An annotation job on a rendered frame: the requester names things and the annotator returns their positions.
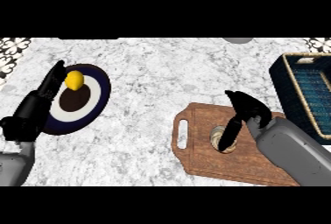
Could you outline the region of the beige swirled cupcake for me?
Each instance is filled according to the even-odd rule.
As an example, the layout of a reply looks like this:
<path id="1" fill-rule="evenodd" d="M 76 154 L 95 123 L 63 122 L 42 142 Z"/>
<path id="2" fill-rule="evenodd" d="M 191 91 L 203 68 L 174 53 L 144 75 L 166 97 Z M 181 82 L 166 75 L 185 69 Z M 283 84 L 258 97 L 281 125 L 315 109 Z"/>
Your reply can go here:
<path id="1" fill-rule="evenodd" d="M 221 142 L 221 139 L 222 139 L 222 136 L 224 136 L 224 132 L 225 132 L 225 127 L 224 126 L 216 126 L 213 129 L 212 129 L 212 133 L 210 133 L 210 142 L 212 142 L 212 146 L 213 148 L 219 150 L 219 142 Z M 224 154 L 230 154 L 234 152 L 236 150 L 236 146 L 237 146 L 237 143 L 233 143 L 233 145 L 222 151 Z"/>

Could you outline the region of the brown wooden cutting board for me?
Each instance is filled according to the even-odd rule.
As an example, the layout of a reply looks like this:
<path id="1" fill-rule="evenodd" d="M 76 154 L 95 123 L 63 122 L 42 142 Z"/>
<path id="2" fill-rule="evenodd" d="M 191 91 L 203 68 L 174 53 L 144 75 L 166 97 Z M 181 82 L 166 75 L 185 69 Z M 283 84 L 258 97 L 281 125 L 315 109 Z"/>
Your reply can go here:
<path id="1" fill-rule="evenodd" d="M 213 128 L 225 126 L 234 117 L 233 107 L 193 102 L 176 115 L 172 151 L 191 175 L 227 179 L 267 186 L 299 186 L 286 171 L 256 148 L 250 131 L 243 126 L 236 150 L 221 153 L 212 145 Z"/>

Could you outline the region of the yellow lemon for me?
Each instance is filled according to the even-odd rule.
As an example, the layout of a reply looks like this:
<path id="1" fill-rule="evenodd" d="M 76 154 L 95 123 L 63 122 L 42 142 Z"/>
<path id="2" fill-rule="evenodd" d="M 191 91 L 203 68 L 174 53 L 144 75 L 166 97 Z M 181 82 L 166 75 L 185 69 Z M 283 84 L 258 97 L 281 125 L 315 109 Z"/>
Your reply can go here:
<path id="1" fill-rule="evenodd" d="M 85 75 L 80 71 L 75 70 L 67 74 L 66 78 L 67 87 L 77 91 L 85 85 Z"/>

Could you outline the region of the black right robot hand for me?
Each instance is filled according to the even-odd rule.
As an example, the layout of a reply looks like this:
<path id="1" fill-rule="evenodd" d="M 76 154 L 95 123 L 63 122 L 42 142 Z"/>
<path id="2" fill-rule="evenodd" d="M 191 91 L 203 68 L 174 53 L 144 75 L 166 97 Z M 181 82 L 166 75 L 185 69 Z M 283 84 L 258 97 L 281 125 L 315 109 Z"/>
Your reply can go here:
<path id="1" fill-rule="evenodd" d="M 249 122 L 252 118 L 261 117 L 259 128 L 262 129 L 273 121 L 273 111 L 267 105 L 242 91 L 225 91 L 236 111 L 236 116 L 230 120 L 222 133 L 218 150 L 225 152 L 227 148 L 233 146 L 234 140 L 243 128 L 243 122 Z"/>

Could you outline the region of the dark blue wicker basket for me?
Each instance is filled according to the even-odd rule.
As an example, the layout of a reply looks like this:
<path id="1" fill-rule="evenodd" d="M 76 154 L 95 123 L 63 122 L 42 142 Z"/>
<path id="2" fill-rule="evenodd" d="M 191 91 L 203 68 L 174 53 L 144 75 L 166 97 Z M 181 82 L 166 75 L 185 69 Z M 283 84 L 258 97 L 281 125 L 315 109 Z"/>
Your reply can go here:
<path id="1" fill-rule="evenodd" d="M 286 118 L 331 145 L 331 53 L 284 53 L 270 74 Z"/>

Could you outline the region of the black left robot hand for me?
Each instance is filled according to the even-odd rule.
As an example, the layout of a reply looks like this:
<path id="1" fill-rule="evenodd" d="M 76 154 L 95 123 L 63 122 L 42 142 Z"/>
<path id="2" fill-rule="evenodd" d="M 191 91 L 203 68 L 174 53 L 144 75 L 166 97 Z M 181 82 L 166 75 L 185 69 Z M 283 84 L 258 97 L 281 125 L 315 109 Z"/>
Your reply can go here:
<path id="1" fill-rule="evenodd" d="M 52 101 L 67 78 L 66 62 L 61 60 L 46 74 L 38 90 L 33 90 L 12 116 L 0 120 L 7 141 L 35 142 L 48 122 Z"/>

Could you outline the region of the grey round object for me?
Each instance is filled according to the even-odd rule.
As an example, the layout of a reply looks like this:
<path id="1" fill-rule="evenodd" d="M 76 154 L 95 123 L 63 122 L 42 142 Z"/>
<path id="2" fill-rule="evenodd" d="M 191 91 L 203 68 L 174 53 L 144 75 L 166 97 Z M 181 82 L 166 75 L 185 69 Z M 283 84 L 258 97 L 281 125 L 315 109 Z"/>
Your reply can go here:
<path id="1" fill-rule="evenodd" d="M 233 44 L 247 44 L 255 38 L 224 38 Z"/>

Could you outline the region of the navy and white round plate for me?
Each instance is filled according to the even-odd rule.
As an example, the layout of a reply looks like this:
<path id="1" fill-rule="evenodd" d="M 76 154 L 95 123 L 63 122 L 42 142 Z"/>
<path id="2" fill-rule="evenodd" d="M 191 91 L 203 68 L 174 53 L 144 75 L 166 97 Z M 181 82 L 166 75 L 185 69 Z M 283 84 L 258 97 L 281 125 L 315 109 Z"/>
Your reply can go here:
<path id="1" fill-rule="evenodd" d="M 82 130 L 98 118 L 109 105 L 111 82 L 107 72 L 92 64 L 76 64 L 67 72 L 80 71 L 85 84 L 75 91 L 63 84 L 46 121 L 43 132 L 61 136 Z"/>

